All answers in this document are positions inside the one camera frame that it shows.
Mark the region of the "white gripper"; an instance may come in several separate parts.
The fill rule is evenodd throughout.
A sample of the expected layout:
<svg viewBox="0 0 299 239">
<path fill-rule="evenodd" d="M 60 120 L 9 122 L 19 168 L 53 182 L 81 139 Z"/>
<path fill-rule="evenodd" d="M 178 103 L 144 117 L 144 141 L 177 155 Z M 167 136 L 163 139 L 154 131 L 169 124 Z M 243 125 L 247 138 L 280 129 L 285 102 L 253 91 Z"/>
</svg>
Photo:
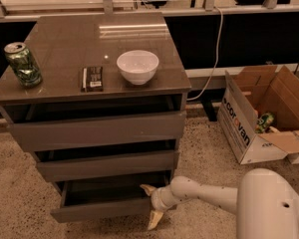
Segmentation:
<svg viewBox="0 0 299 239">
<path fill-rule="evenodd" d="M 150 201 L 154 210 L 149 214 L 148 230 L 153 230 L 161 221 L 163 213 L 176 205 L 175 197 L 169 186 L 156 188 L 149 184 L 141 184 L 140 188 L 145 191 L 147 196 L 150 196 Z"/>
</svg>

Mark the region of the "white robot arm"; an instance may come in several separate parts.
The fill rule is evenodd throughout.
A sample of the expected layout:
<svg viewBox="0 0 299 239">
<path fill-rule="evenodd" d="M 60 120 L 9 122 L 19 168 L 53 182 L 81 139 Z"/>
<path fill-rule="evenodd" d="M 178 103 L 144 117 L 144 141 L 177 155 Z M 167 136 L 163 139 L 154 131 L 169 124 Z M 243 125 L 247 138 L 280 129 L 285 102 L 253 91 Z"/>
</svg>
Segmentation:
<svg viewBox="0 0 299 239">
<path fill-rule="evenodd" d="M 148 229 L 174 206 L 202 200 L 236 216 L 237 239 L 299 239 L 299 194 L 278 173 L 256 168 L 236 188 L 198 183 L 176 176 L 165 187 L 143 184 L 150 198 Z"/>
</svg>

